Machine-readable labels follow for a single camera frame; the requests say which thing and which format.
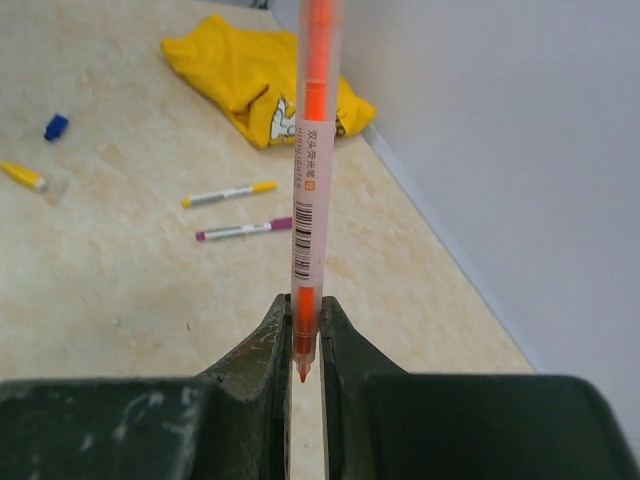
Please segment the yellow folded shirt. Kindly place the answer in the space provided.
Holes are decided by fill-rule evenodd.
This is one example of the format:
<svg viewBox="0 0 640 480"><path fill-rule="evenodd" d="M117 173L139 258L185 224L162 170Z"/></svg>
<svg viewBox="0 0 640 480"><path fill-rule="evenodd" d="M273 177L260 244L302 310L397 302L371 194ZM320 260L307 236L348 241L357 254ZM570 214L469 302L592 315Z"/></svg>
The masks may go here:
<svg viewBox="0 0 640 480"><path fill-rule="evenodd" d="M160 46L170 68L214 102L254 147L294 143L294 33L242 29L212 14Z"/></svg>

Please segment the white pen yellow tip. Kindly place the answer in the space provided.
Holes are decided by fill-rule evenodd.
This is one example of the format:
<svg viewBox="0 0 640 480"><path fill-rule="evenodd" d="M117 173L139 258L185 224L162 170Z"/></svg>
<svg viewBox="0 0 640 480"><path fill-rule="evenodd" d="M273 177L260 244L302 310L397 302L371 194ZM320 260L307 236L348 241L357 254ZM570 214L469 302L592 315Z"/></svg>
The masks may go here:
<svg viewBox="0 0 640 480"><path fill-rule="evenodd" d="M201 205L216 203L234 197L250 195L252 193L252 186L242 186L216 192L202 193L183 198L181 200L181 206L183 208L193 208Z"/></svg>

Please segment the purple pen cap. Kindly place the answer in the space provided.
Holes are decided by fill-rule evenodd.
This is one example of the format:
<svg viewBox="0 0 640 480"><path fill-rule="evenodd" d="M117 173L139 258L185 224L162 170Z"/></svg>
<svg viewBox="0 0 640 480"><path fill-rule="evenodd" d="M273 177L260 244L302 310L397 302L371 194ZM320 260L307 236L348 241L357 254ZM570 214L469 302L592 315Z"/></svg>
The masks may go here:
<svg viewBox="0 0 640 480"><path fill-rule="evenodd" d="M292 222L291 217L283 217L271 220L269 225L272 231L289 230L292 228Z"/></svg>

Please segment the orange white pen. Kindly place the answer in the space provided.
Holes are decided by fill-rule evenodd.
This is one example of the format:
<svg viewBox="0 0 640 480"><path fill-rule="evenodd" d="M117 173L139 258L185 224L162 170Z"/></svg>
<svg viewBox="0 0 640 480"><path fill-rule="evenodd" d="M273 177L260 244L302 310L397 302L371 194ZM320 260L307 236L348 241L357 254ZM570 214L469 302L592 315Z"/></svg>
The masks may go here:
<svg viewBox="0 0 640 480"><path fill-rule="evenodd" d="M299 8L291 311L302 381L315 360L322 305L343 10L342 1L302 1Z"/></svg>

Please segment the yellow pen cap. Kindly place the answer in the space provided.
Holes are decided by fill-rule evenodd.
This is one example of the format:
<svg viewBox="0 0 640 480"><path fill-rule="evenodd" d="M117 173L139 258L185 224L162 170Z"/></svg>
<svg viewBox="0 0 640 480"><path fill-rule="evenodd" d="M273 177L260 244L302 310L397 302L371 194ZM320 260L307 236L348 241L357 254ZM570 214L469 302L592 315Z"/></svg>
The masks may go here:
<svg viewBox="0 0 640 480"><path fill-rule="evenodd" d="M2 161L1 170L15 182L33 191L42 192L47 187L47 180L43 175L23 165Z"/></svg>
<svg viewBox="0 0 640 480"><path fill-rule="evenodd" d="M255 193L271 191L277 187L278 183L276 181L259 182L251 185L251 189Z"/></svg>

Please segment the white pen red marks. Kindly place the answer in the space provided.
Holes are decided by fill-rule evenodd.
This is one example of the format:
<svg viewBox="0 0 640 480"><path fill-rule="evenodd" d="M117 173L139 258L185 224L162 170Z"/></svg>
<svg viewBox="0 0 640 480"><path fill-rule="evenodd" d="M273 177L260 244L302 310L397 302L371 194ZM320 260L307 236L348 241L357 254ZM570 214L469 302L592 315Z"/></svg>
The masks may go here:
<svg viewBox="0 0 640 480"><path fill-rule="evenodd" d="M271 229L272 229L272 226L270 222L260 223L260 224L236 225L236 226L221 227L221 228L198 231L195 234L195 239L198 242L205 242L205 241L220 240L220 239L243 236L243 235L264 233L264 232L269 232Z"/></svg>

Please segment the blue pen cap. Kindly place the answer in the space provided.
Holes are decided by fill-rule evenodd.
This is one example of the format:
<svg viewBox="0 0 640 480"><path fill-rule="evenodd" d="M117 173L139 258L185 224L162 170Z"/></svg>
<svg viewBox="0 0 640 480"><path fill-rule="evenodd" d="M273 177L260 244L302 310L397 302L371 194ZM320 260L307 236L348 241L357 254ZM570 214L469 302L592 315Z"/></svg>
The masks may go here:
<svg viewBox="0 0 640 480"><path fill-rule="evenodd" d="M43 137L47 142L55 142L59 140L66 132L69 125L69 119L61 114L55 114L47 124Z"/></svg>

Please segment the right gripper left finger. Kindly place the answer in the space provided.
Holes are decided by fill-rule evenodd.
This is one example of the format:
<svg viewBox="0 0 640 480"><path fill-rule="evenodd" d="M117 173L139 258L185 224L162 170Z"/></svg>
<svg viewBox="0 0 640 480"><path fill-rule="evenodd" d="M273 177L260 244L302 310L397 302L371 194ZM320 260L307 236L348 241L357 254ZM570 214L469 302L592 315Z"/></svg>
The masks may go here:
<svg viewBox="0 0 640 480"><path fill-rule="evenodd" d="M1 385L5 479L286 479L290 299L194 376Z"/></svg>

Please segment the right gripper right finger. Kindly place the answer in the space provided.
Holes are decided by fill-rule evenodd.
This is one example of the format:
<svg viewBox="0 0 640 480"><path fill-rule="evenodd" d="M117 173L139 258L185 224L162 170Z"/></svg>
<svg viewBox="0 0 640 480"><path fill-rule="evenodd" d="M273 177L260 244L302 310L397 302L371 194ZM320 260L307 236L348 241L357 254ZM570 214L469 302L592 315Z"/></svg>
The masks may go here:
<svg viewBox="0 0 640 480"><path fill-rule="evenodd" d="M339 301L320 330L330 479L635 479L612 409L566 375L418 374L361 335Z"/></svg>

